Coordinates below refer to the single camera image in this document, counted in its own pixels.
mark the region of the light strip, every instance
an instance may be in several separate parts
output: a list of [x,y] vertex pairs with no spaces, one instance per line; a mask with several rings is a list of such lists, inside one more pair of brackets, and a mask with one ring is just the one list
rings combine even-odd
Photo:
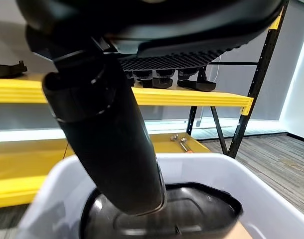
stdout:
[[286,111],[287,111],[287,107],[288,107],[288,104],[289,104],[289,101],[290,101],[290,98],[291,98],[291,94],[292,94],[292,91],[293,91],[294,83],[295,83],[295,80],[297,79],[298,72],[301,69],[303,59],[304,59],[304,42],[303,42],[303,46],[302,46],[302,49],[301,49],[301,52],[300,52],[300,56],[298,57],[298,61],[297,61],[297,64],[296,64],[296,68],[295,68],[293,77],[292,77],[291,84],[288,88],[287,95],[286,95],[286,98],[285,98],[285,101],[284,101],[284,104],[283,104],[282,112],[281,112],[281,115],[280,115],[280,121],[284,120],[284,117],[285,117],[285,114],[286,114]]
[[[203,117],[203,122],[200,127],[193,126],[194,129],[215,128],[214,120],[208,117]],[[220,118],[222,127],[236,127],[238,119]],[[167,123],[156,124],[156,122],[146,122],[149,134],[157,133],[179,133],[185,132],[187,123],[184,121],[168,120]],[[282,130],[279,121],[272,120],[250,120],[247,129],[259,130]],[[63,139],[65,135],[61,129],[36,129],[36,130],[13,130],[0,131],[0,142],[10,141],[28,141],[28,140],[47,140],[47,139]]]

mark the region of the yellow shelf beam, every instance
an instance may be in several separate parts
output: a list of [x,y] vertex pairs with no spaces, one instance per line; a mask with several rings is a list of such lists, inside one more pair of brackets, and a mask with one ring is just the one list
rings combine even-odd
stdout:
[[[47,103],[41,90],[41,78],[34,80],[0,79],[0,103]],[[223,92],[200,92],[183,88],[172,90],[137,88],[133,92],[142,106],[225,106],[241,107],[240,114],[248,115],[253,98]]]
[[[156,153],[182,153],[172,134],[153,134],[151,140]],[[210,150],[187,133],[187,145],[193,152]],[[0,143],[0,207],[30,203],[42,186],[51,168],[66,157],[74,155],[66,139],[2,142]]]

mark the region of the white storage container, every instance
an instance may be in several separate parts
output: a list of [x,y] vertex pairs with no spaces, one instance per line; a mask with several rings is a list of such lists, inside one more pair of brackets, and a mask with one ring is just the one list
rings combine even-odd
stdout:
[[[304,215],[236,160],[216,153],[158,154],[166,183],[197,182],[229,192],[254,239],[304,239]],[[58,163],[19,224],[17,239],[79,239],[83,206],[95,188],[76,156]]]

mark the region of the robotic arm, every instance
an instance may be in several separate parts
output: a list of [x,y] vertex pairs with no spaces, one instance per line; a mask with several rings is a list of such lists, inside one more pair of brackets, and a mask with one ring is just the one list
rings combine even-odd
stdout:
[[17,3],[31,50],[58,69],[44,78],[43,91],[70,145],[117,208],[142,215],[161,209],[166,193],[125,71],[203,67],[264,31],[283,1]]

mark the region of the gray floor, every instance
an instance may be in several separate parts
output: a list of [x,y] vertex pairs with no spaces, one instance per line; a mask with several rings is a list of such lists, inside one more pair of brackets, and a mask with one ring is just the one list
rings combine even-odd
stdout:
[[28,205],[0,208],[0,239],[12,239]]
[[[221,152],[219,142],[205,145]],[[304,142],[288,136],[246,138],[236,159],[304,214]],[[0,239],[14,238],[26,207],[0,209]]]

